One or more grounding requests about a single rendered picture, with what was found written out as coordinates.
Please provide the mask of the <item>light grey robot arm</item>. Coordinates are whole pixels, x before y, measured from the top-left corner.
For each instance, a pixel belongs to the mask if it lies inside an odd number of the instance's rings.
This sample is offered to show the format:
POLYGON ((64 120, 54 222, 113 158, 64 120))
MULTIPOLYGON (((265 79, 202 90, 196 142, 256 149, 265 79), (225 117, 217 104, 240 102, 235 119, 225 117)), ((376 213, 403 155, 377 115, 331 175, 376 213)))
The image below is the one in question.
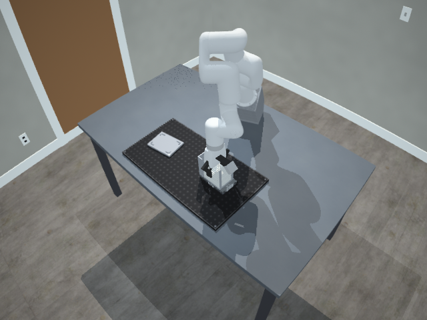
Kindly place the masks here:
POLYGON ((257 98, 256 89, 262 85, 262 60, 243 50, 247 40, 247 33, 241 28, 204 32, 199 38, 199 77, 202 83, 218 85, 220 105, 221 119, 214 117, 205 122, 206 147, 210 151, 223 149, 224 138, 243 135, 237 104, 252 105, 257 98), (210 54, 224 54, 225 61, 210 61, 210 54))

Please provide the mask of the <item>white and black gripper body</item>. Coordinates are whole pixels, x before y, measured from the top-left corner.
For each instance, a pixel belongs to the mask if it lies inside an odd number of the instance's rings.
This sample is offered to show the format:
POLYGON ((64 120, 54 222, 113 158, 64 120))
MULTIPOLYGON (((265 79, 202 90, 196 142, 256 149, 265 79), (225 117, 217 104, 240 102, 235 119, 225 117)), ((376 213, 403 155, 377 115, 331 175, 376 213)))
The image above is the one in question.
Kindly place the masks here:
POLYGON ((223 149, 221 149, 220 151, 210 151, 206 147, 205 151, 204 151, 204 163, 206 161, 208 161, 210 168, 214 168, 216 165, 221 163, 216 159, 216 157, 218 157, 219 155, 223 155, 224 157, 226 157, 226 146, 225 146, 225 144, 224 144, 223 149))

